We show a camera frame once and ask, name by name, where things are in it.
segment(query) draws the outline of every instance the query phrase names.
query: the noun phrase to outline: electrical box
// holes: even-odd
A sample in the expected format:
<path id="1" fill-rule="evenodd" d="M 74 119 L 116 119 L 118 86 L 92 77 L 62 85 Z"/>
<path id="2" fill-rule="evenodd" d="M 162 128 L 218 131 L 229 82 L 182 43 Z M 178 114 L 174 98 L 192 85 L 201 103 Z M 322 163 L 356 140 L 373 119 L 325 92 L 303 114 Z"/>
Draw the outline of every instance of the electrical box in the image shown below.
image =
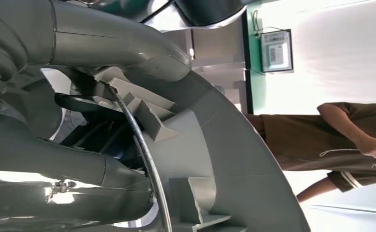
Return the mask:
<path id="1" fill-rule="evenodd" d="M 260 45 L 264 73 L 293 70 L 292 36 L 289 29 L 261 33 Z"/>

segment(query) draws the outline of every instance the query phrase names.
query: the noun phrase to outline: drawstring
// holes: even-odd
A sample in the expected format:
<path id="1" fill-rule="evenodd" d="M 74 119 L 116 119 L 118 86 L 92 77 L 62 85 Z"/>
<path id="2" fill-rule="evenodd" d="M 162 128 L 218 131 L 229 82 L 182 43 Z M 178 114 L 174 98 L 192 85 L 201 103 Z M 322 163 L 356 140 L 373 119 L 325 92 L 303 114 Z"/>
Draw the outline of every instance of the drawstring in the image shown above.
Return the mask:
<path id="1" fill-rule="evenodd" d="M 329 152 L 333 152 L 333 151 L 358 151 L 358 149 L 334 149 L 334 150 L 328 150 L 328 151 L 324 151 L 324 152 L 320 153 L 319 156 L 323 157 L 326 154 L 328 154 Z"/>

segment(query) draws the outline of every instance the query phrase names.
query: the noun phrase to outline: white stripe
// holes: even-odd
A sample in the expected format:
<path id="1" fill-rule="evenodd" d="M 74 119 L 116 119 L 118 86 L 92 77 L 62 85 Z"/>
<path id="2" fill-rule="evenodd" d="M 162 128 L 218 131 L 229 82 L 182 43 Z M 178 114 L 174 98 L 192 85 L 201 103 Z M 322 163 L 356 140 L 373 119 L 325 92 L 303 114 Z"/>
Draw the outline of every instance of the white stripe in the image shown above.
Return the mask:
<path id="1" fill-rule="evenodd" d="M 344 172 L 344 173 L 345 173 L 346 177 L 349 178 L 349 180 L 351 182 L 353 182 L 353 184 L 355 184 L 358 188 L 363 187 L 363 185 L 361 185 L 361 183 L 359 183 L 351 173 L 349 173 L 349 172 Z"/>
<path id="2" fill-rule="evenodd" d="M 349 177 L 346 176 L 346 172 L 340 172 L 342 174 L 343 178 L 354 188 L 357 189 L 357 186 L 352 182 Z"/>
<path id="3" fill-rule="evenodd" d="M 327 150 L 319 154 L 320 157 L 325 156 L 329 152 L 335 152 L 335 151 L 358 151 L 358 149 L 334 149 L 334 150 Z"/>

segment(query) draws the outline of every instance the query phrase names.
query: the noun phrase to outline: curved metal housing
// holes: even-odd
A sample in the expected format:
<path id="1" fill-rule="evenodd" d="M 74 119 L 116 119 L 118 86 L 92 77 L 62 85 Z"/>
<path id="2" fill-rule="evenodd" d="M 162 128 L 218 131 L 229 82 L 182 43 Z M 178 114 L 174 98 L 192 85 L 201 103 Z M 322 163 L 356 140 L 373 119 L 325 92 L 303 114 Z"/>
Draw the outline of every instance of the curved metal housing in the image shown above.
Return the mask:
<path id="1" fill-rule="evenodd" d="M 118 93 L 115 93 L 111 88 L 113 95 L 116 95 L 116 102 L 119 106 L 119 108 L 124 112 L 126 119 L 128 120 L 128 123 L 131 125 L 131 128 L 135 135 L 135 141 L 137 143 L 137 146 L 141 150 L 142 158 L 144 159 L 145 166 L 147 169 L 147 172 L 149 174 L 152 188 L 154 193 L 157 195 L 158 203 L 161 208 L 161 219 L 162 219 L 162 225 L 165 229 L 165 232 L 172 232 L 172 225 L 171 225 L 171 218 L 169 215 L 169 209 L 168 204 L 166 201 L 166 196 L 164 192 L 164 188 L 162 186 L 162 181 L 159 177 L 158 169 L 156 168 L 155 162 L 153 161 L 152 154 L 150 153 L 150 149 L 143 137 L 141 128 L 139 127 L 136 119 L 132 115 L 131 111 L 129 110 L 128 106 L 124 102 L 124 100 L 121 98 L 121 96 Z"/>
<path id="2" fill-rule="evenodd" d="M 180 134 L 161 141 L 143 134 L 173 230 L 309 231 L 263 140 L 160 32 L 60 1 L 0 0 L 0 94 L 24 67 L 48 64 L 118 66 L 133 85 L 175 103 L 163 125 Z M 0 116 L 0 231 L 158 231 L 159 216 L 141 228 L 99 225 L 145 215 L 149 186 L 112 157 L 37 139 Z"/>

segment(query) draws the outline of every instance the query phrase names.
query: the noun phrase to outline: gray industrial machine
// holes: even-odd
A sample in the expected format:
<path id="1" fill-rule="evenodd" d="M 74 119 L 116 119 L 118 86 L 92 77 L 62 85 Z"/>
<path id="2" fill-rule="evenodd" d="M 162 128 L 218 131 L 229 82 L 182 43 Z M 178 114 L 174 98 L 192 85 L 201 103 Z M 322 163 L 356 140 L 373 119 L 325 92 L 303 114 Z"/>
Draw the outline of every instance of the gray industrial machine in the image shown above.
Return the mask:
<path id="1" fill-rule="evenodd" d="M 18 87 L 39 67 L 80 93 L 53 101 L 87 120 L 61 144 L 46 139 L 58 117 L 38 122 L 53 115 L 35 99 L 49 84 Z M 151 27 L 61 1 L 0 0 L 0 111 L 4 102 L 28 119 L 0 115 L 0 232 L 309 231 L 246 118 Z M 155 202 L 147 225 L 113 226 Z"/>

